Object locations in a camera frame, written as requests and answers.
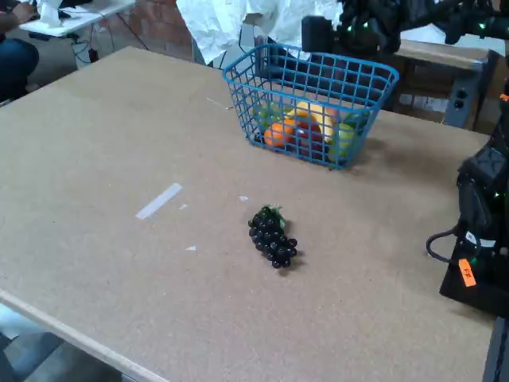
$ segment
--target orange tag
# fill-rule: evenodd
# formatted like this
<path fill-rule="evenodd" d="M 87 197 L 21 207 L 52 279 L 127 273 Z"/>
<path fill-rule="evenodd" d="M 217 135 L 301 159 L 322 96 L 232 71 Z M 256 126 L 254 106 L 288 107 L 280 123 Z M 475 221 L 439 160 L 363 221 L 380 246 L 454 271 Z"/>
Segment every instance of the orange tag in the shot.
<path fill-rule="evenodd" d="M 476 285 L 476 279 L 474 278 L 474 274 L 472 273 L 472 269 L 470 267 L 470 263 L 466 259 L 460 259 L 458 262 L 460 266 L 461 275 L 463 276 L 463 281 L 465 286 L 473 287 Z"/>

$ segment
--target machine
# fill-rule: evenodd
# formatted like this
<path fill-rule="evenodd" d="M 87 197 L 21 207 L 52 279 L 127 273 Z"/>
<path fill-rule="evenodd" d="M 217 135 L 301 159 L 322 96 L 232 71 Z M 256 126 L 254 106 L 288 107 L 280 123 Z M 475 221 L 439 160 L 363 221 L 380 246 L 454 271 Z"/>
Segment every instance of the machine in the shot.
<path fill-rule="evenodd" d="M 432 22 L 440 23 L 447 44 L 466 33 L 509 39 L 507 7 L 495 11 L 491 0 L 444 0 L 424 7 L 412 1 L 344 0 L 336 29 L 322 17 L 302 20 L 302 47 L 311 53 L 387 55 L 398 51 L 403 30 Z M 500 107 L 502 116 L 492 136 L 458 170 L 457 224 L 431 236 L 426 250 L 449 265 L 443 295 L 509 318 L 509 81 Z M 457 237 L 452 255 L 437 254 L 433 241 L 449 235 Z"/>

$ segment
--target grapes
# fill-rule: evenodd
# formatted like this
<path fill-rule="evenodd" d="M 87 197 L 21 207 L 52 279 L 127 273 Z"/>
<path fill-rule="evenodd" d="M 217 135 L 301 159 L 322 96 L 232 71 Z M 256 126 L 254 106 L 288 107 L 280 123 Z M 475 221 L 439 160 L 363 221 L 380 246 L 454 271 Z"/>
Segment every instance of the grapes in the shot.
<path fill-rule="evenodd" d="M 249 236 L 256 249 L 266 256 L 275 269 L 290 267 L 291 258 L 297 254 L 297 241 L 285 236 L 280 223 L 281 216 L 266 206 L 247 222 Z"/>

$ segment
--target white tape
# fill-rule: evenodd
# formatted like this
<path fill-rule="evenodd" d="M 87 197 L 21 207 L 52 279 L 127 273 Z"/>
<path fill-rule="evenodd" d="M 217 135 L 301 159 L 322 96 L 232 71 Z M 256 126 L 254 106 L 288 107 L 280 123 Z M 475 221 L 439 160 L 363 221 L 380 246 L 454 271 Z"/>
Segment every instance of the white tape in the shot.
<path fill-rule="evenodd" d="M 465 238 L 470 243 L 477 244 L 476 237 L 470 231 L 467 231 L 467 234 L 465 235 Z M 480 246 L 484 247 L 484 248 L 493 248 L 495 246 L 495 243 L 496 243 L 496 241 L 494 241 L 494 240 L 481 239 L 479 241 L 480 241 Z"/>
<path fill-rule="evenodd" d="M 136 217 L 138 219 L 144 220 L 147 217 L 151 216 L 167 201 L 169 201 L 172 197 L 177 195 L 181 189 L 182 189 L 181 185 L 179 185 L 178 183 L 173 183 L 170 187 L 168 187 L 165 190 L 165 192 L 156 197 L 153 201 L 147 204 L 140 212 L 138 212 L 136 214 Z"/>

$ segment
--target banana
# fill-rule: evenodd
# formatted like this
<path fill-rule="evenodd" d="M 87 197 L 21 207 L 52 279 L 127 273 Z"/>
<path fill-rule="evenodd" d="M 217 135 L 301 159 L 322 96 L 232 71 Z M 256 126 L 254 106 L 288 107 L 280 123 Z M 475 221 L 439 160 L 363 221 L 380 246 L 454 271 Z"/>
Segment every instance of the banana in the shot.
<path fill-rule="evenodd" d="M 334 139 L 334 120 L 325 107 L 316 103 L 301 101 L 295 108 L 286 113 L 286 116 L 305 119 L 308 118 L 308 110 L 311 111 L 311 118 L 317 123 L 321 133 L 324 135 L 325 143 L 332 142 Z"/>

